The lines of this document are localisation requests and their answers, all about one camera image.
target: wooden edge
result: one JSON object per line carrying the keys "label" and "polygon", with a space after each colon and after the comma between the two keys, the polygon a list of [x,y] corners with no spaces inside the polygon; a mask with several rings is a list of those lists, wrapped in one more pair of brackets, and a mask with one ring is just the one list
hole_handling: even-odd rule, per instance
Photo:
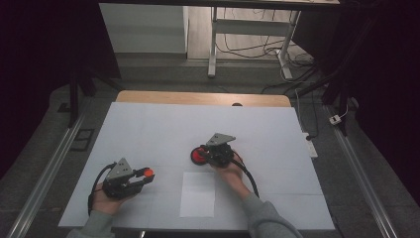
{"label": "wooden edge", "polygon": [[189,105],[227,105],[240,103],[243,106],[291,107],[284,95],[231,94],[207,92],[168,92],[168,91],[121,91],[117,102],[189,104]]}

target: gray sleeve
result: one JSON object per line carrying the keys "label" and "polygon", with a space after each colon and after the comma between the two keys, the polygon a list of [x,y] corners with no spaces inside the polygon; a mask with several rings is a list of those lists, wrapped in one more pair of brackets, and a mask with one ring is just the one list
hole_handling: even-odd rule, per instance
{"label": "gray sleeve", "polygon": [[281,217],[271,202],[262,202],[251,193],[244,199],[244,211],[248,217],[248,229],[253,238],[301,238],[302,235]]}
{"label": "gray sleeve", "polygon": [[112,215],[92,210],[82,229],[72,229],[66,238],[114,238],[111,233]]}

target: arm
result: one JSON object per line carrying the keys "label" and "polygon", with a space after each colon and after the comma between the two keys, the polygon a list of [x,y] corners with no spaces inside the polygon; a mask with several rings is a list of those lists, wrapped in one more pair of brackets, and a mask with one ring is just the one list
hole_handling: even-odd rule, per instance
{"label": "arm", "polygon": [[282,218],[271,202],[262,202],[242,182],[242,171],[234,164],[227,168],[214,168],[221,178],[231,187],[243,202],[245,214],[248,217],[248,229],[253,238],[302,237],[296,228]]}
{"label": "arm", "polygon": [[111,233],[112,218],[118,212],[124,201],[130,199],[116,200],[109,198],[101,189],[102,183],[96,186],[96,192],[93,198],[92,212],[89,219],[82,229],[71,230],[67,238],[114,238]]}

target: white board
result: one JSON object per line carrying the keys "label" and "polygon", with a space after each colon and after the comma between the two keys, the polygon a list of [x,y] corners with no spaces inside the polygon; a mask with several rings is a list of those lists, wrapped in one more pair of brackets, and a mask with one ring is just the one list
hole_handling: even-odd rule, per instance
{"label": "white board", "polygon": [[156,178],[123,205],[115,227],[246,230],[239,199],[217,175],[214,216],[179,216],[184,173],[213,173],[208,165],[192,164],[190,153],[216,132],[237,138],[229,144],[244,159],[262,200],[281,216],[297,229],[334,229],[293,108],[119,102],[110,107],[59,226],[84,225],[95,178],[124,157],[132,169],[152,168]]}

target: red wheel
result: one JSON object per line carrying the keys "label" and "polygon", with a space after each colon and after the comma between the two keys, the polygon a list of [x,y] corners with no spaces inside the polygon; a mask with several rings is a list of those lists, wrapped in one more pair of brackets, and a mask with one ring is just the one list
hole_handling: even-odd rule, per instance
{"label": "red wheel", "polygon": [[205,153],[204,149],[201,148],[201,147],[197,147],[194,150],[192,150],[191,156],[190,156],[191,161],[192,161],[192,163],[194,163],[197,166],[203,166],[203,165],[207,164],[207,161],[204,157],[202,157],[200,155],[199,152],[204,152]]}

